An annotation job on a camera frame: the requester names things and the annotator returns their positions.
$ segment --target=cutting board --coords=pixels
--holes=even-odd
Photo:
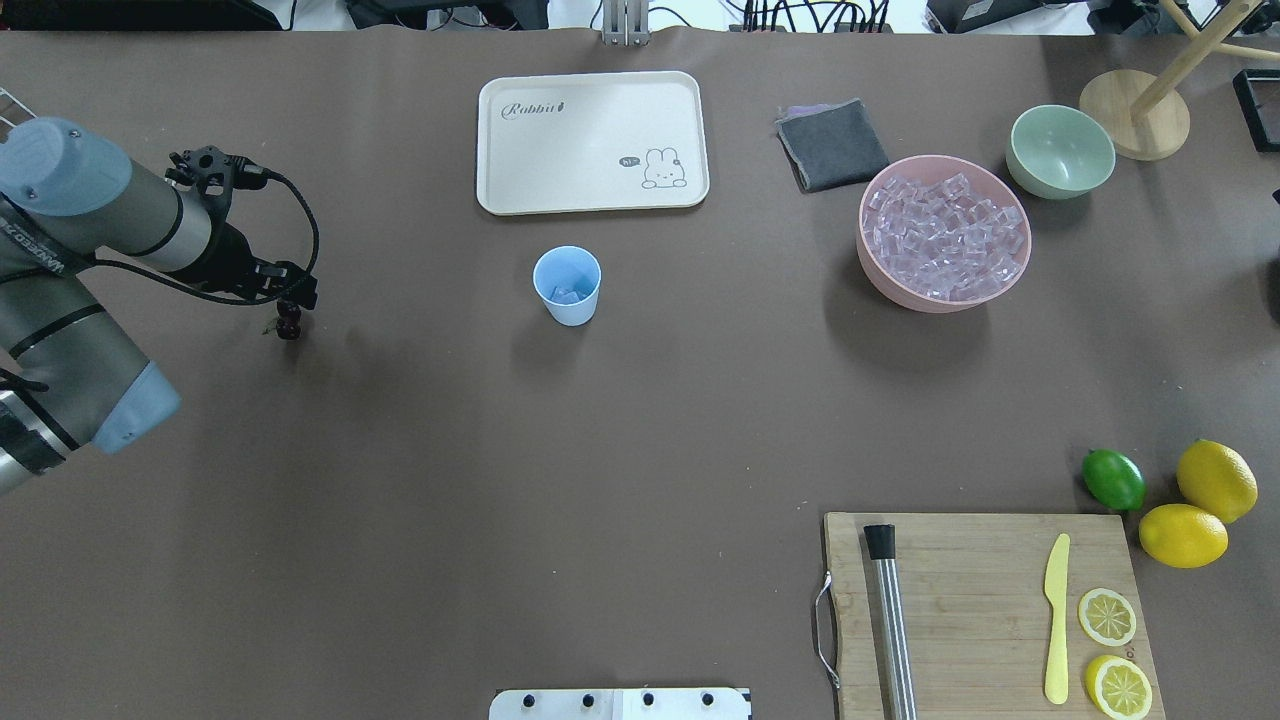
[[[1116,515],[966,515],[828,512],[827,566],[832,574],[842,720],[884,720],[884,675],[877,662],[879,598],[863,525],[897,527],[897,565],[915,701],[922,720],[1098,720],[1084,689],[1084,667],[1100,655],[1133,660],[1155,698],[1151,720],[1164,720],[1156,666]],[[1044,659],[1052,610],[1044,565],[1059,533],[1071,536],[1068,570],[1066,705],[1044,698]],[[1076,619],[1085,592],[1105,587],[1138,614],[1138,633],[1117,648],[1089,639]]]

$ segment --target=folded cloth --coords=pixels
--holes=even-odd
[[[868,181],[888,167],[867,106],[856,97],[788,108],[776,124],[806,192]]]

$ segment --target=bowl of ice cubes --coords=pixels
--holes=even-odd
[[[948,155],[891,164],[863,193],[858,260],[886,297],[922,313],[982,305],[1032,256],[1021,202],[988,170]]]

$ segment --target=blue joint cap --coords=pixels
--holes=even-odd
[[[155,363],[147,363],[97,429],[93,445],[114,455],[165,421],[179,405],[182,398],[178,391],[173,389]]]
[[[0,143],[0,192],[28,213],[92,213],[119,197],[132,177],[124,150],[63,118],[27,120]]]

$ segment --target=bowl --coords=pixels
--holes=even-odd
[[[895,176],[916,179],[928,186],[942,182],[957,173],[963,173],[966,178],[969,178],[969,184],[973,188],[973,192],[989,199],[1000,208],[1016,208],[1018,213],[1021,215],[1019,231],[1021,231],[1023,237],[1027,240],[1014,255],[1014,260],[1016,260],[1019,265],[1018,273],[1004,283],[998,291],[974,300],[940,300],[915,292],[891,275],[887,268],[881,266],[876,258],[876,252],[872,251],[867,242],[867,237],[872,232],[868,219],[873,211],[872,208],[868,206],[868,202],[870,202],[876,191],[883,188],[884,183]],[[861,204],[858,208],[858,261],[861,263],[863,270],[872,281],[872,284],[876,286],[876,290],[881,291],[884,297],[892,300],[902,307],[918,310],[920,313],[956,313],[959,310],[982,305],[993,297],[1004,295],[1019,281],[1019,278],[1021,278],[1023,273],[1027,270],[1027,263],[1030,260],[1030,256],[1032,228],[1030,223],[1027,222],[1027,213],[1023,210],[1021,202],[1018,201],[1018,196],[1014,195],[1014,191],[1010,190],[1007,184],[1001,182],[1000,178],[991,174],[991,172],[974,165],[968,160],[961,160],[960,158],[952,158],[950,155],[915,155],[913,158],[899,160],[872,178],[872,182],[867,184],[867,191],[863,193]]]
[[[1111,177],[1116,149],[1107,131],[1075,108],[1038,105],[1014,120],[1005,161],[1027,192],[1066,200]]]

